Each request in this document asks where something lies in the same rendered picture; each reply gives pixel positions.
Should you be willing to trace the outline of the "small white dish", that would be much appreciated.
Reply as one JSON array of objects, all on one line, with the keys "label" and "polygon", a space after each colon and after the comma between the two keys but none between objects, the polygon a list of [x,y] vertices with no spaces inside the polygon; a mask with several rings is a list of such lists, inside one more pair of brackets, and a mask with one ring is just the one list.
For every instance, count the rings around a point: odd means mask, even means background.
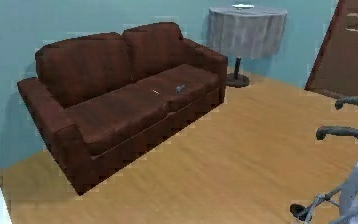
[{"label": "small white dish", "polygon": [[255,6],[252,5],[252,4],[239,3],[239,4],[233,4],[232,7],[235,8],[235,9],[238,9],[238,10],[242,10],[242,9],[252,9]]}]

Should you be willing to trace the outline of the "round table with grey cloth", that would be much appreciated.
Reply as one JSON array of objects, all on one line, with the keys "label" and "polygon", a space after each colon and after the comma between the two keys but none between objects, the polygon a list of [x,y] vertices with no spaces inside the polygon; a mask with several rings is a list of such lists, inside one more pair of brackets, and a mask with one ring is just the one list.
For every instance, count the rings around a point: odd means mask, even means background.
[{"label": "round table with grey cloth", "polygon": [[238,10],[232,6],[210,7],[206,45],[235,59],[234,71],[226,78],[229,87],[241,88],[250,79],[239,73],[241,59],[260,59],[279,51],[288,11],[256,5]]}]

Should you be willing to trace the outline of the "brown leather sofa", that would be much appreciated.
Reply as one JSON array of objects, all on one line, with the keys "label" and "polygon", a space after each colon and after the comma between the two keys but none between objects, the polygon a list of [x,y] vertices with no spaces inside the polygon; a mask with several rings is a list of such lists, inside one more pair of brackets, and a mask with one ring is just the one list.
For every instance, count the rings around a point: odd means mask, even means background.
[{"label": "brown leather sofa", "polygon": [[[174,22],[57,41],[35,62],[35,76],[18,91],[79,195],[225,98],[227,57],[184,37]],[[186,88],[177,94],[179,85]]]}]

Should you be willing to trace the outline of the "brown wooden cabinet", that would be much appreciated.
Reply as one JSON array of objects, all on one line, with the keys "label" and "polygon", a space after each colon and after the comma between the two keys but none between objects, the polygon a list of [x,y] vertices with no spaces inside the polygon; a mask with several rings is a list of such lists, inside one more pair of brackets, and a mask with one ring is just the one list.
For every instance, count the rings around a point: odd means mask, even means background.
[{"label": "brown wooden cabinet", "polygon": [[338,1],[305,89],[358,96],[358,0]]}]

